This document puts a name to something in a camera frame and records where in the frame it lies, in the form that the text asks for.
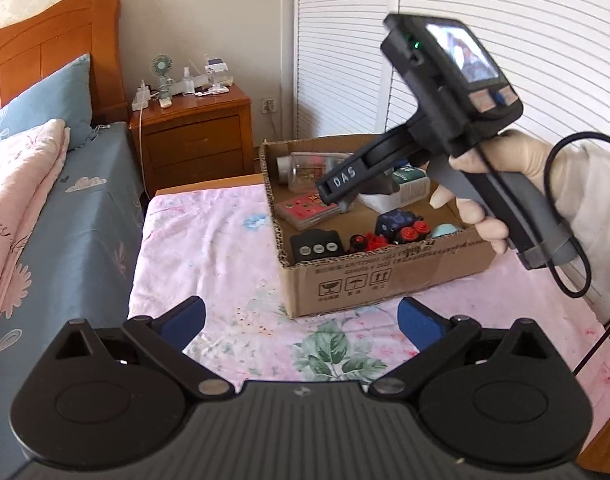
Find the white sleeved right forearm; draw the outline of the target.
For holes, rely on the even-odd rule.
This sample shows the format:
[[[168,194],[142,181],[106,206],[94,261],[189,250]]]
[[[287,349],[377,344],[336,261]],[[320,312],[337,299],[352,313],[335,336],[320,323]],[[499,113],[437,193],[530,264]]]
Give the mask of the white sleeved right forearm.
[[[599,299],[592,309],[610,320],[610,152],[590,142],[564,148],[550,175],[559,214],[581,243],[590,262]]]

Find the white gloved right hand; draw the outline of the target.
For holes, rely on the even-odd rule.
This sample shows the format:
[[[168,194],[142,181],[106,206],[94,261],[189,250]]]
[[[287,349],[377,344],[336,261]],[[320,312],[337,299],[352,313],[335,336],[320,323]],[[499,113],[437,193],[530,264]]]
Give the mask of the white gloved right hand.
[[[520,172],[526,176],[542,193],[545,193],[545,162],[552,146],[532,138],[519,130],[506,130],[500,136],[483,142],[480,150],[491,164],[501,172]],[[509,231],[504,222],[488,218],[484,209],[472,200],[457,197],[439,185],[430,198],[430,206],[439,209],[451,200],[456,200],[462,221],[476,228],[482,240],[491,244],[497,255],[508,249]]]

